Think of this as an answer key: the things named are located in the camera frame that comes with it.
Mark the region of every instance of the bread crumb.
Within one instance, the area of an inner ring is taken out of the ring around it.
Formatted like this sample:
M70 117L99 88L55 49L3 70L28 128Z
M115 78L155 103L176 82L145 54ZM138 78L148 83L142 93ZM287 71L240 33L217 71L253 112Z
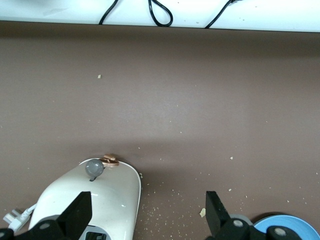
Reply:
M200 216L203 218L205 215L206 215L206 209L205 208L202 208L201 209L201 212L199 213Z

